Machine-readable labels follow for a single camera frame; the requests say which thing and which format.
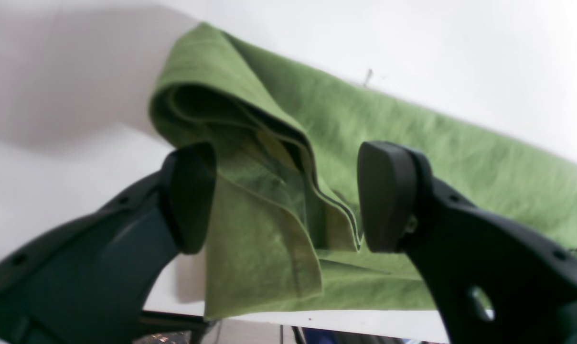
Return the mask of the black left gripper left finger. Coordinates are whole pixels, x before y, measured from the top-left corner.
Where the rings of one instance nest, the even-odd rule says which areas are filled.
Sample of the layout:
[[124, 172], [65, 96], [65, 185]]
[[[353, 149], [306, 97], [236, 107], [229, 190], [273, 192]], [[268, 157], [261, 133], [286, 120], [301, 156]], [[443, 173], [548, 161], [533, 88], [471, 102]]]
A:
[[155, 281], [205, 243], [216, 183], [210, 143], [98, 211], [51, 229], [0, 261], [0, 339], [10, 344], [129, 344]]

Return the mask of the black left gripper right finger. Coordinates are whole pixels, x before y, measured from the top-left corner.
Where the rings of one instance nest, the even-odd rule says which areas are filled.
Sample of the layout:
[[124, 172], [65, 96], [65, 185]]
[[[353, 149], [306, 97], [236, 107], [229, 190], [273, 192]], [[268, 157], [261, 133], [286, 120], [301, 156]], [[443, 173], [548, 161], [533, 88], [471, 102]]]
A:
[[400, 145], [361, 144], [358, 191], [368, 248], [409, 257], [451, 344], [577, 344], [577, 257], [478, 209]]

